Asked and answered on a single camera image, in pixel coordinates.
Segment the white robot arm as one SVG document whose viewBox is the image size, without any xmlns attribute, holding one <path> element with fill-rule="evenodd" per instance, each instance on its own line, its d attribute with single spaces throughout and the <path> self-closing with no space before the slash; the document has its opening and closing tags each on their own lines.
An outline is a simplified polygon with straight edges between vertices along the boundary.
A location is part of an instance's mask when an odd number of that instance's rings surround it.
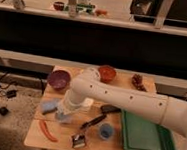
<svg viewBox="0 0 187 150">
<path fill-rule="evenodd" d="M 93 67 L 80 71 L 70 81 L 70 88 L 58 103 L 57 111 L 68 115 L 79 111 L 88 98 L 100 100 L 184 136 L 183 150 L 187 150 L 187 101 L 103 84 L 99 80 L 100 74 Z"/>
</svg>

